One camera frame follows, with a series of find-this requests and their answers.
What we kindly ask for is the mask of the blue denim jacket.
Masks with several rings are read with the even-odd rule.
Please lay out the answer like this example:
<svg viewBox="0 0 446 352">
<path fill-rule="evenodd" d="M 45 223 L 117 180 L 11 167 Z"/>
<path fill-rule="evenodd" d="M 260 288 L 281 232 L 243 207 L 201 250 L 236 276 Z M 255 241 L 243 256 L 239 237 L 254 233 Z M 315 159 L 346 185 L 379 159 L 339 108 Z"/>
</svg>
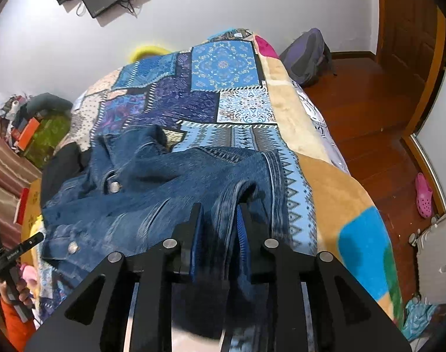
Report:
<svg viewBox="0 0 446 352">
<path fill-rule="evenodd" d="M 40 299 L 40 318 L 111 252 L 132 256 L 169 238 L 194 204 L 202 207 L 194 284 L 174 290 L 175 325 L 215 337 L 223 326 L 261 323 L 267 291 L 248 279 L 241 204 L 264 233 L 287 235 L 287 182 L 277 151 L 207 145 L 170 152 L 157 125 L 96 138 L 86 169 L 42 207 L 41 258 L 53 269 L 53 291 Z"/>
</svg>

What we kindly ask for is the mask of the wooden folding lap table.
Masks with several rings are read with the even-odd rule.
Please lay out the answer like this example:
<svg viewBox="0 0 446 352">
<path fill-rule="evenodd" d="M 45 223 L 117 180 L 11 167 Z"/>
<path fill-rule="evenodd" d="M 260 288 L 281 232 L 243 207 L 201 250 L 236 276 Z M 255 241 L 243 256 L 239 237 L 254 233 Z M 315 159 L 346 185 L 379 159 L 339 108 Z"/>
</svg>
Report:
<svg viewBox="0 0 446 352">
<path fill-rule="evenodd" d="M 29 187 L 24 203 L 23 223 L 21 227 L 21 241 L 25 241 L 37 233 L 40 225 L 36 223 L 41 215 L 40 207 L 41 179 L 33 181 Z"/>
</svg>

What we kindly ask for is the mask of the red box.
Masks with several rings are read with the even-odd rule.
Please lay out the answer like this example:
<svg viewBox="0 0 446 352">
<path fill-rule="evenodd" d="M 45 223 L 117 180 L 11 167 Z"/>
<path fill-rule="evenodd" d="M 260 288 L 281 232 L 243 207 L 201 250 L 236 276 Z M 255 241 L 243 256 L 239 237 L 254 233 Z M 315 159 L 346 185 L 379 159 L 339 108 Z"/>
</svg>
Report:
<svg viewBox="0 0 446 352">
<path fill-rule="evenodd" d="M 29 196 L 29 189 L 24 188 L 21 192 L 20 199 L 16 207 L 16 213 L 14 216 L 14 223 L 16 225 L 19 226 L 23 225 L 23 217 L 28 203 L 28 196 Z"/>
</svg>

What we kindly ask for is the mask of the beige colour block blanket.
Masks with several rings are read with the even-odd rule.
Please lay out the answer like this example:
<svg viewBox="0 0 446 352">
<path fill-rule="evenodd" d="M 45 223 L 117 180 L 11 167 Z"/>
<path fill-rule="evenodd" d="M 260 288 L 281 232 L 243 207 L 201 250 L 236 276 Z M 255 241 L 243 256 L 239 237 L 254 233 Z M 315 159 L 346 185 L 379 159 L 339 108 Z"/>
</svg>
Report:
<svg viewBox="0 0 446 352">
<path fill-rule="evenodd" d="M 392 244 L 376 206 L 357 180 L 331 163 L 321 135 L 274 49 L 259 36 L 252 42 L 281 137 L 295 152 L 312 189 L 318 250 L 337 257 L 395 325 L 402 327 L 404 302 Z"/>
</svg>

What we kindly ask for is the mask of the striped pink curtain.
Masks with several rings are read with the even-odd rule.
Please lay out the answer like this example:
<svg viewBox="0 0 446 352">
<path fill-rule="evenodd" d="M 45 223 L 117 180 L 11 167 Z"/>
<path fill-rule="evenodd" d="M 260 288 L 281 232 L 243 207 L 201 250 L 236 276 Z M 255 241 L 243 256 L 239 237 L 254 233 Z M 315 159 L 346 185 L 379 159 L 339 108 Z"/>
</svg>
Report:
<svg viewBox="0 0 446 352">
<path fill-rule="evenodd" d="M 21 227 L 15 223 L 21 193 L 40 178 L 40 171 L 8 146 L 2 137 L 5 129 L 0 118 L 0 231 L 3 245 L 12 247 L 21 238 Z"/>
</svg>

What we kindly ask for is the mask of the black folded garment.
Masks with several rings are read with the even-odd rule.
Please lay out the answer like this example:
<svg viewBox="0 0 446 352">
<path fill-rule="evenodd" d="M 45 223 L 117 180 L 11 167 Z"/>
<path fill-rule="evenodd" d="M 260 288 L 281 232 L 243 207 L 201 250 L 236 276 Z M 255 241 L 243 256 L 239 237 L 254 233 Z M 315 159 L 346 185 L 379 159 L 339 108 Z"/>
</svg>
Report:
<svg viewBox="0 0 446 352">
<path fill-rule="evenodd" d="M 67 180 L 81 174 L 89 164 L 91 149 L 81 151 L 76 142 L 62 147 L 42 170 L 40 206 L 44 207 Z"/>
</svg>

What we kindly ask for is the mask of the orange box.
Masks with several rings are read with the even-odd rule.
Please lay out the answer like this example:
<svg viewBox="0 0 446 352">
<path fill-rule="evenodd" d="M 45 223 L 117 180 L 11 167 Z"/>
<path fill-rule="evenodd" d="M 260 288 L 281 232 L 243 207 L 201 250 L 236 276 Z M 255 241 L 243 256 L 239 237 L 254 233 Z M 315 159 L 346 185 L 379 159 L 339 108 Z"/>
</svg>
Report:
<svg viewBox="0 0 446 352">
<path fill-rule="evenodd" d="M 34 136 L 36 130 L 38 130 L 40 122 L 36 118 L 31 118 L 28 124 L 25 126 L 23 131 L 20 133 L 16 146 L 21 151 L 24 151 L 27 147 L 31 138 Z"/>
</svg>

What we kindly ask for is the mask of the green patterned covered stand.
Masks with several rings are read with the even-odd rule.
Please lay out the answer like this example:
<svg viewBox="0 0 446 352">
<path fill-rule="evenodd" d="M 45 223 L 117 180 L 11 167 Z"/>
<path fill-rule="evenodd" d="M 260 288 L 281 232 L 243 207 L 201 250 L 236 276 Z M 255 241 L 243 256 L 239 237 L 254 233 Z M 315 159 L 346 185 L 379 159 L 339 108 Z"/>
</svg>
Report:
<svg viewBox="0 0 446 352">
<path fill-rule="evenodd" d="M 23 156 L 36 168 L 43 169 L 69 130 L 70 118 L 67 115 L 48 115 L 40 122 L 27 148 L 22 152 Z"/>
</svg>

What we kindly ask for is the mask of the dark green cushion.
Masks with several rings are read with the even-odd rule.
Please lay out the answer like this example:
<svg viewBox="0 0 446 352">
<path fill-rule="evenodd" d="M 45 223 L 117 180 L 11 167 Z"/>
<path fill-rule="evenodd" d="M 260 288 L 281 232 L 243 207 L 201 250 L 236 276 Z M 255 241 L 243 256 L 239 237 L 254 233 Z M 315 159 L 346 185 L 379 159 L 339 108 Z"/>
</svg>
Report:
<svg viewBox="0 0 446 352">
<path fill-rule="evenodd" d="M 55 94 L 42 93 L 32 97 L 26 104 L 26 114 L 29 118 L 37 115 L 37 113 L 46 111 L 55 111 L 59 113 L 70 112 L 73 103 L 60 98 Z"/>
</svg>

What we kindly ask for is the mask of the pink croc slipper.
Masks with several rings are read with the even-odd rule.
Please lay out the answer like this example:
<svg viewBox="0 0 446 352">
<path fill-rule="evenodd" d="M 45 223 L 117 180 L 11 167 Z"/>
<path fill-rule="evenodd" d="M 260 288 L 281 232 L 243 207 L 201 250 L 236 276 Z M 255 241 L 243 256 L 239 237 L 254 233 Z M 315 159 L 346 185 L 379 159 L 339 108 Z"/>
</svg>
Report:
<svg viewBox="0 0 446 352">
<path fill-rule="evenodd" d="M 418 213 L 427 219 L 432 216 L 432 198 L 433 190 L 430 187 L 426 177 L 420 172 L 415 177 L 415 191 L 416 191 L 416 207 Z"/>
</svg>

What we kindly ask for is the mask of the blue patchwork quilt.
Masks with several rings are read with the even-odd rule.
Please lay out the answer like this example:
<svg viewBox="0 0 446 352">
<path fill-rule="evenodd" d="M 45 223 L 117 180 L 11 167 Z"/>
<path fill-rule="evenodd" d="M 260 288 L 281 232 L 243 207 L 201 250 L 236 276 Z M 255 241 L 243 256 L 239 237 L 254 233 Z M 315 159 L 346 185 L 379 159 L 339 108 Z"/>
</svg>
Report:
<svg viewBox="0 0 446 352">
<path fill-rule="evenodd" d="M 302 253 L 317 246 L 312 190 L 283 141 L 260 57 L 246 30 L 181 52 L 145 58 L 100 79 L 72 114 L 67 145 L 93 150 L 96 138 L 157 125 L 170 152 L 197 146 L 277 151 L 287 182 L 288 233 L 276 236 Z M 40 299 L 52 293 L 52 267 L 41 258 Z"/>
</svg>

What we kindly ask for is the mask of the grey purple backpack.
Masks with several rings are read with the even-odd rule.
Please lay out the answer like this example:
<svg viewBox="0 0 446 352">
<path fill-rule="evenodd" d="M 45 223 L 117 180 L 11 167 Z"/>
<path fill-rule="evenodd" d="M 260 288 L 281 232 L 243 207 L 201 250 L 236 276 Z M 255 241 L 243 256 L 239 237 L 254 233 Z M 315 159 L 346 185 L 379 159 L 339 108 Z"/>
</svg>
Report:
<svg viewBox="0 0 446 352">
<path fill-rule="evenodd" d="M 298 37 L 281 53 L 280 60 L 288 75 L 301 87 L 315 84 L 326 70 L 337 75 L 332 53 L 318 28 Z"/>
</svg>

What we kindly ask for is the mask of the wooden door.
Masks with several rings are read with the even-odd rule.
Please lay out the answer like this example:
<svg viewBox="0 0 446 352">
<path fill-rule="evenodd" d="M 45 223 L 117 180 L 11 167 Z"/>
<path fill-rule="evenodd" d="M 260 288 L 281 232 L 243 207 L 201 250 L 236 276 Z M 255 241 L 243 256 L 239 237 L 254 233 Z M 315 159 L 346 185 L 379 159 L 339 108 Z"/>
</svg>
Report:
<svg viewBox="0 0 446 352">
<path fill-rule="evenodd" d="M 415 104 L 407 134 L 418 129 L 434 101 L 445 54 L 446 19 L 434 0 L 379 0 L 379 63 Z"/>
</svg>

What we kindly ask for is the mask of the yellow bed frame edge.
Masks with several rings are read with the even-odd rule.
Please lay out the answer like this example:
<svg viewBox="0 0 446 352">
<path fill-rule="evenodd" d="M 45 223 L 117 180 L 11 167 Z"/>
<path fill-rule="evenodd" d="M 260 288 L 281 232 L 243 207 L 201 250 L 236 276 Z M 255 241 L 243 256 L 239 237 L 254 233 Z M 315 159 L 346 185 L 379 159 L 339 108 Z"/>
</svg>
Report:
<svg viewBox="0 0 446 352">
<path fill-rule="evenodd" d="M 129 62 L 134 63 L 144 58 L 152 56 L 163 56 L 171 53 L 170 50 L 156 45 L 140 45 L 136 47 L 129 55 Z"/>
</svg>

